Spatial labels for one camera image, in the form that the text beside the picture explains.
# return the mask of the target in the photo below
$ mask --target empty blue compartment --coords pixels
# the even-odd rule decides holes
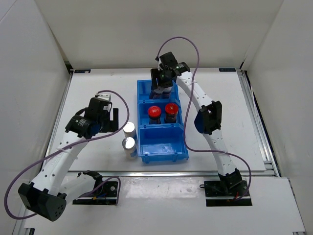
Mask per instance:
[[[144,163],[188,159],[183,142],[183,122],[178,87],[173,83],[169,98],[149,99],[151,80],[137,81],[138,156]],[[165,106],[168,103],[179,106],[176,123],[165,123]],[[148,109],[156,105],[161,108],[161,124],[149,124]]]

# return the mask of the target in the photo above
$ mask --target bottle with red lid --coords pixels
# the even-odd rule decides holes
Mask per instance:
[[[179,107],[177,104],[168,103],[165,106],[165,113],[166,113],[166,116],[164,119],[165,123],[176,123],[178,111],[179,111]]]
[[[149,124],[161,124],[161,108],[154,105],[148,109]]]

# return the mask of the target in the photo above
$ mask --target red lid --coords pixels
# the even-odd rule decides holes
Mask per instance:
[[[161,108],[158,106],[151,106],[148,109],[148,115],[152,118],[157,118],[158,116],[161,115]]]
[[[168,103],[165,106],[165,112],[170,115],[176,115],[178,113],[179,107],[175,103]]]

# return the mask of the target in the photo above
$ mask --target can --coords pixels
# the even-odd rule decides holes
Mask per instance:
[[[161,108],[151,106],[148,109],[149,124],[161,124]]]
[[[172,87],[164,88],[162,97],[165,99],[168,99],[171,96],[172,93]]]
[[[150,92],[149,99],[160,99],[164,88],[158,87]]]
[[[132,137],[123,139],[122,146],[128,159],[133,160],[138,157],[136,142]]]
[[[177,114],[179,111],[179,107],[175,103],[168,103],[165,106],[165,123],[175,123],[177,120]]]
[[[137,142],[138,139],[135,124],[133,124],[130,121],[127,122],[127,124],[123,128],[123,132],[125,137],[132,137],[135,140],[135,142]]]

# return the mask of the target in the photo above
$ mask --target robotic arm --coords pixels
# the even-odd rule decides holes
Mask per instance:
[[[113,120],[110,120],[111,108],[111,96],[100,94],[91,98],[89,106],[71,118],[58,147],[62,152],[51,158],[30,184],[23,183],[18,190],[27,209],[55,221],[62,215],[66,204],[102,183],[102,176],[99,173],[88,170],[78,174],[75,180],[62,184],[69,168],[88,142],[66,150],[63,148],[71,143],[90,139],[100,132],[116,131],[118,109],[113,109]],[[100,188],[94,194],[98,195],[102,190]]]
[[[158,87],[170,88],[174,81],[190,97],[192,74],[186,63],[178,63],[171,52],[160,56],[157,60],[159,61],[158,69],[151,69],[152,91]],[[203,134],[212,150],[225,152],[225,154],[213,152],[213,156],[221,183],[227,190],[231,190],[242,182],[242,177],[230,156],[226,154],[227,148],[221,131],[222,104],[207,96],[195,81],[192,102],[198,112],[194,122],[196,129]]]

